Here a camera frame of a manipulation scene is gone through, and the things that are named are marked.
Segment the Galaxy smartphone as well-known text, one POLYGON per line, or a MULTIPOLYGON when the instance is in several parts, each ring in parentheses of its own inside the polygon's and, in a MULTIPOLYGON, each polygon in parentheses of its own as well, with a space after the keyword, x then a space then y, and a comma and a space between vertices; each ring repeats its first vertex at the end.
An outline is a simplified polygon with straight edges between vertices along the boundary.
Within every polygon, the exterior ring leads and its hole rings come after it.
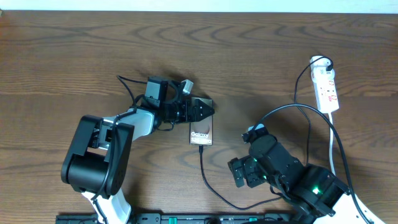
POLYGON ((189 144, 206 146, 213 144, 213 115, 201 121, 190 123, 189 144))

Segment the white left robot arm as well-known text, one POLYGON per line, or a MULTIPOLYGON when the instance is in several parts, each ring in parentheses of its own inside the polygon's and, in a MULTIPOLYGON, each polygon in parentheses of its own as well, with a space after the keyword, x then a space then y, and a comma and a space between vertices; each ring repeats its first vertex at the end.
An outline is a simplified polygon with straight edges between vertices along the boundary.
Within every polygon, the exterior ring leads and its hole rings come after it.
POLYGON ((196 123, 214 115, 207 99, 191 96, 193 82, 149 77, 146 92, 115 116, 81 117, 61 169, 62 182, 92 204, 98 223, 128 223, 132 208, 121 186, 132 142, 163 123, 196 123))

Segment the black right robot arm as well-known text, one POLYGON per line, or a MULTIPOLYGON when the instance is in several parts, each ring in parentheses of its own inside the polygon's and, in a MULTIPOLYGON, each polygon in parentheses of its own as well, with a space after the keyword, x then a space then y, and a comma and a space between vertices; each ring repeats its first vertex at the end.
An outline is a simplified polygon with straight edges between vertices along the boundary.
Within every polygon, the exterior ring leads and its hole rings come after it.
POLYGON ((279 190, 297 211, 296 223, 382 223, 348 185, 324 167, 303 165, 267 131, 243 134, 249 154, 228 163, 237 187, 263 183, 279 190))

